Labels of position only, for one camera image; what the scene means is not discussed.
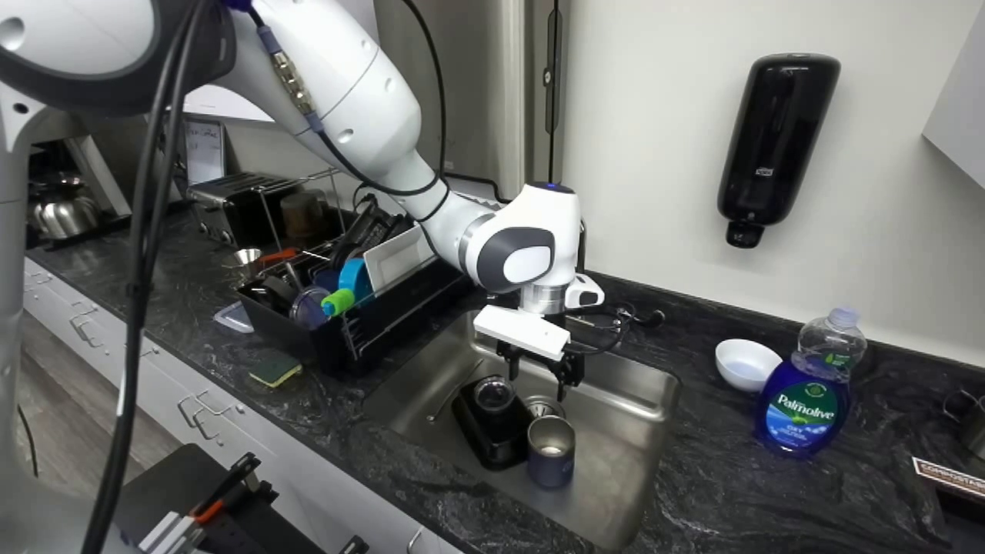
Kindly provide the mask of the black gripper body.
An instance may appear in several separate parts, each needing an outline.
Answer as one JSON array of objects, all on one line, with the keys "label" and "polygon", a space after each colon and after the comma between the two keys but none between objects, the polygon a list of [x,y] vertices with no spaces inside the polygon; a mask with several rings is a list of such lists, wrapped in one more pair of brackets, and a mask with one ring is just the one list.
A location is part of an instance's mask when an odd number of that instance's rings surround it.
[{"label": "black gripper body", "polygon": [[562,385],[579,385],[585,380],[589,354],[574,349],[574,334],[540,313],[500,307],[497,310],[497,354],[507,364],[507,377],[517,377],[525,356],[540,361],[555,373]]}]

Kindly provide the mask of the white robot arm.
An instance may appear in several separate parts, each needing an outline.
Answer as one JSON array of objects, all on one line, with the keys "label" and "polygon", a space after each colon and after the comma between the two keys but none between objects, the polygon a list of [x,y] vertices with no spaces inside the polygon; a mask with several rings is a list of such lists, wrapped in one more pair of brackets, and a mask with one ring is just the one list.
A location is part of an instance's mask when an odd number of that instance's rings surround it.
[{"label": "white robot arm", "polygon": [[2,264],[26,264],[27,152],[47,110],[159,121],[220,83],[330,165],[387,194],[434,253],[491,293],[579,281],[579,197],[531,185],[491,210],[418,153],[421,109],[337,0],[0,0]]}]

